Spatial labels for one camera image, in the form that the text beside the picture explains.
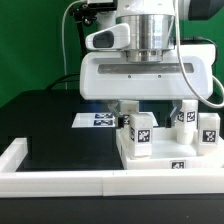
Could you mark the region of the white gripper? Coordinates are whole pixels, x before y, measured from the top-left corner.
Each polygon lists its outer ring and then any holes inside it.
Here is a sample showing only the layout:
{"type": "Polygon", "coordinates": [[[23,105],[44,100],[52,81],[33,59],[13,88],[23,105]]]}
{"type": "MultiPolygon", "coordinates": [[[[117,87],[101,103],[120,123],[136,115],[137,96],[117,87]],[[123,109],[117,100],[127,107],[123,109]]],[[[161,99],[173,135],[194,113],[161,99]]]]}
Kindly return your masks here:
{"type": "Polygon", "coordinates": [[[173,100],[165,118],[165,127],[172,128],[181,100],[211,96],[214,61],[212,44],[182,45],[165,52],[158,63],[129,63],[122,51],[93,52],[82,61],[80,93],[86,100],[109,100],[117,128],[128,125],[130,118],[118,100],[173,100]]]}

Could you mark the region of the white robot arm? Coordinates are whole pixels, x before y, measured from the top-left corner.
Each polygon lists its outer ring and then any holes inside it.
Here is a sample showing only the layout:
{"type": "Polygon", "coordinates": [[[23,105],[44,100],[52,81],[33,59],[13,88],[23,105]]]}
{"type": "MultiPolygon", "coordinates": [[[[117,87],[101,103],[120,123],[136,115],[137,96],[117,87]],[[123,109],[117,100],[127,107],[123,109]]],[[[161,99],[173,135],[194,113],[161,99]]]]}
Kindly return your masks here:
{"type": "Polygon", "coordinates": [[[80,70],[80,93],[86,100],[107,103],[115,124],[125,124],[118,108],[124,100],[172,100],[175,116],[185,100],[215,108],[208,101],[217,47],[202,38],[183,38],[179,22],[208,20],[224,8],[224,0],[88,1],[102,27],[86,37],[90,52],[80,70]]]}

